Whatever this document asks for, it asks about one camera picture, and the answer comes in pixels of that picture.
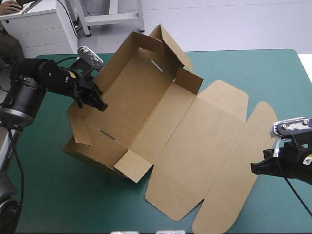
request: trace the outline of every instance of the person's hand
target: person's hand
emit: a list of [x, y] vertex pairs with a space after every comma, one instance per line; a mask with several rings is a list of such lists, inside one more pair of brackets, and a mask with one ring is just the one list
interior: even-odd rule
[[0, 4], [0, 15], [6, 15], [10, 13], [18, 13], [21, 10], [21, 6], [15, 0], [5, 1]]

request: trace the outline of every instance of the cardboard box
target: cardboard box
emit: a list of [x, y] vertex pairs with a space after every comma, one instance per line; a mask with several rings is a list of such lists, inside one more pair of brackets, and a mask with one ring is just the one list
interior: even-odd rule
[[132, 32], [95, 83], [109, 107], [100, 112], [73, 103], [67, 114], [74, 137], [63, 150], [138, 182], [188, 110], [202, 78], [193, 74], [190, 59], [158, 26], [150, 36]]
[[74, 136], [64, 152], [138, 182], [154, 165], [146, 199], [173, 220], [205, 200], [194, 233], [224, 233], [255, 182], [250, 162], [274, 142], [273, 109], [220, 80], [197, 95], [202, 78], [168, 32], [132, 32], [95, 78], [105, 112], [74, 103]]

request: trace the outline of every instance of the white cabinet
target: white cabinet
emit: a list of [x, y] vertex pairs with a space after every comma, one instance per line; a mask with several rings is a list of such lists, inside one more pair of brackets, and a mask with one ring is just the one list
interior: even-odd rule
[[77, 53], [78, 39], [64, 8], [56, 0], [42, 0], [29, 12], [0, 16], [0, 21], [19, 40], [26, 58]]

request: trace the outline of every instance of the white floor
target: white floor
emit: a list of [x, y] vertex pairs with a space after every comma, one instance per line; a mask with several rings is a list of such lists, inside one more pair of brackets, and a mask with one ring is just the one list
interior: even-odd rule
[[[84, 0], [92, 15], [105, 2]], [[312, 54], [312, 0], [142, 0], [145, 34], [162, 23], [184, 51], [290, 48]], [[119, 0], [119, 12], [136, 9], [136, 0]], [[113, 53], [137, 23], [93, 26], [79, 45]], [[312, 55], [300, 56], [310, 79]]]

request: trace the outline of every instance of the teal tabletop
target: teal tabletop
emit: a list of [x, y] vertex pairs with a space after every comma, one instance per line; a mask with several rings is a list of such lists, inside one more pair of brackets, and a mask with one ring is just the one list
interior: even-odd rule
[[[293, 50], [188, 52], [201, 91], [221, 79], [249, 94], [248, 116], [259, 101], [268, 102], [279, 120], [312, 116], [312, 85]], [[46, 55], [61, 60], [72, 55]], [[105, 62], [112, 54], [101, 54]], [[174, 222], [150, 203], [145, 192], [151, 171], [138, 183], [114, 178], [68, 156], [62, 148], [72, 136], [66, 110], [69, 97], [47, 93], [33, 125], [21, 135], [18, 151], [25, 170], [25, 203], [18, 232], [109, 233], [135, 230], [191, 232], [200, 208]], [[20, 189], [16, 163], [10, 178]], [[312, 186], [291, 183], [312, 208]], [[311, 232], [312, 222], [282, 178], [260, 175], [228, 233]]]

